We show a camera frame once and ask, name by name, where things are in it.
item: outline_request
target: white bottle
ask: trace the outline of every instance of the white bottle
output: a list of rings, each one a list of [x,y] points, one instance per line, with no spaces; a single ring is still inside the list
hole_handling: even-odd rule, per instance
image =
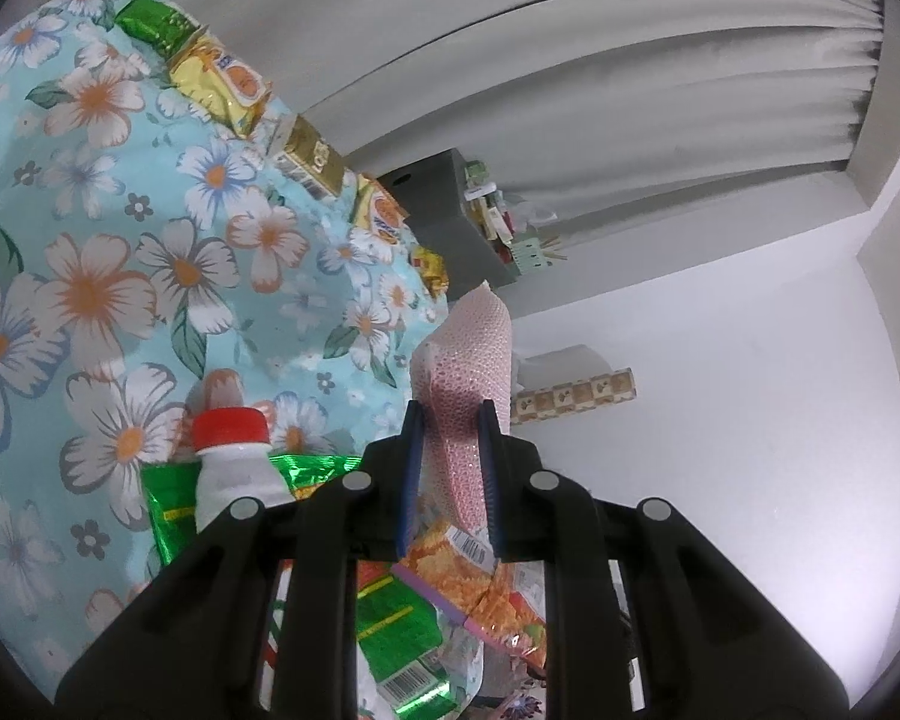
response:
[[[197,477],[199,533],[238,498],[280,506],[293,495],[269,460],[266,418],[257,409],[211,409],[194,419],[194,449],[203,461]]]

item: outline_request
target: curtain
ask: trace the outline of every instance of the curtain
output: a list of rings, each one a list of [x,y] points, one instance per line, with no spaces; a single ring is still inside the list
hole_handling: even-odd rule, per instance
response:
[[[590,237],[843,167],[882,37],[882,0],[177,1],[358,170],[459,148]]]

